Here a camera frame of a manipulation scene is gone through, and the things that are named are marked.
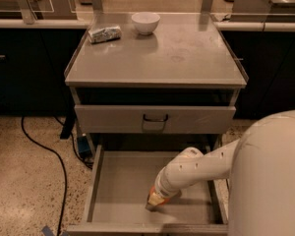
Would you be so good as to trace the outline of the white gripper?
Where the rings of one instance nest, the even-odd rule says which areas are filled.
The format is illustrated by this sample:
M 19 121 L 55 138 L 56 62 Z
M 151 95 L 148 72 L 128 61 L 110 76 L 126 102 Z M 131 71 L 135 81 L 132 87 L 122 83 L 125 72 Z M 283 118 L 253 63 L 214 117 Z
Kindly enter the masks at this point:
M 164 198 L 172 198 L 182 189 L 181 181 L 177 176 L 169 175 L 166 172 L 160 172 L 154 181 L 156 190 L 147 196 L 146 209 L 154 210 L 157 206 L 165 202 Z

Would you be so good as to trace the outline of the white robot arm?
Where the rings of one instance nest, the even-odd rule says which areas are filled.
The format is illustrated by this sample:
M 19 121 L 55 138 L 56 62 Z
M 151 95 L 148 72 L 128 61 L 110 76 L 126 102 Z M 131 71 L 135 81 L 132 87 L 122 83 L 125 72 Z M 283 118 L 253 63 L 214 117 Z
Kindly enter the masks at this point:
M 229 179 L 228 236 L 295 236 L 295 110 L 269 115 L 207 154 L 187 147 L 158 173 L 157 207 L 203 180 Z

